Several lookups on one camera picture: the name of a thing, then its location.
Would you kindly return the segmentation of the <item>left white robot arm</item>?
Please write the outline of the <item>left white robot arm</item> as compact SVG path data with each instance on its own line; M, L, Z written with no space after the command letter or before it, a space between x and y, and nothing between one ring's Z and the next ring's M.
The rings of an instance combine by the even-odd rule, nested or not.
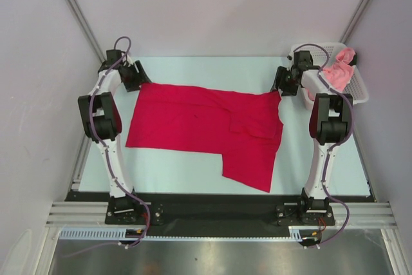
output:
M141 219L142 203L136 199L124 167L120 139L122 120L115 93L121 85L127 92L134 92L150 82L140 61L131 60L127 51L113 48L106 51L96 85L77 99L85 135L97 145L108 174L108 213L112 218L120 215L128 223Z

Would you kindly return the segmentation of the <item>red t shirt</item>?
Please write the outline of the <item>red t shirt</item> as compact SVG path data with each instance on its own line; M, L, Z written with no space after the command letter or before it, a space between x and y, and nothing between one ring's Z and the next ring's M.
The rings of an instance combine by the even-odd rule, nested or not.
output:
M126 147L221 155L225 178L268 193L283 134L280 103L278 91L144 84Z

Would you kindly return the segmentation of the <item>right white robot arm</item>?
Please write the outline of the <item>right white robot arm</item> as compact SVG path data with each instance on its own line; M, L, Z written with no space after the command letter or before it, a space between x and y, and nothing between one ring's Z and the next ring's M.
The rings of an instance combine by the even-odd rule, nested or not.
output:
M353 99L339 92L324 75L323 67L314 64L307 44L298 46L289 56L291 66L277 69L272 90L282 96L296 95L304 88L314 96L309 134L314 142L310 174L297 205L290 213L286 206L278 210L279 219L294 217L305 225L332 218L330 202L338 202L329 192L330 175L338 148L353 132Z

